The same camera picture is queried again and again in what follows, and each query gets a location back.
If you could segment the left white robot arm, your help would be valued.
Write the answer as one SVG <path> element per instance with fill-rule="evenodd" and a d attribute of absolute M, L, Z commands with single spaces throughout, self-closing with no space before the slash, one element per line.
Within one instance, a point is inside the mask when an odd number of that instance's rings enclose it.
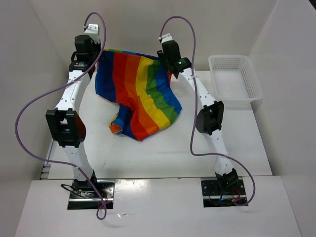
<path fill-rule="evenodd" d="M 101 43 L 98 36 L 78 35 L 75 48 L 69 65 L 68 86 L 56 107 L 47 110 L 45 117 L 53 140 L 74 164 L 73 184 L 62 187 L 78 197 L 91 198 L 97 195 L 99 186 L 84 149 L 86 127 L 79 116 L 79 107 L 95 71 Z"/>

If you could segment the rainbow striped shorts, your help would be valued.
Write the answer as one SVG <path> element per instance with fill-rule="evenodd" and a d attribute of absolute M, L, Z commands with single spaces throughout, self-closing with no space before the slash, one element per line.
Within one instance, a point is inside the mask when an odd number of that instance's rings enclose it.
<path fill-rule="evenodd" d="M 104 49 L 95 92 L 119 106 L 109 123 L 110 131 L 137 141 L 166 129 L 182 111 L 171 89 L 171 73 L 150 55 Z"/>

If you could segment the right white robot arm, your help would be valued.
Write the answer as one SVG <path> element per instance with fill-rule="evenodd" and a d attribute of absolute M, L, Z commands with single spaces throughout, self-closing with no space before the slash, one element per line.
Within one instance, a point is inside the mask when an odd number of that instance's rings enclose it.
<path fill-rule="evenodd" d="M 158 57 L 162 65 L 168 69 L 185 88 L 196 96 L 194 129 L 203 134 L 215 149 L 215 176 L 217 190 L 220 194 L 228 194 L 238 182 L 237 171 L 226 157 L 227 149 L 222 137 L 222 121 L 224 103 L 216 101 L 202 84 L 196 71 L 187 58 L 181 57 L 178 43 L 173 39 L 160 39 L 162 50 Z"/>

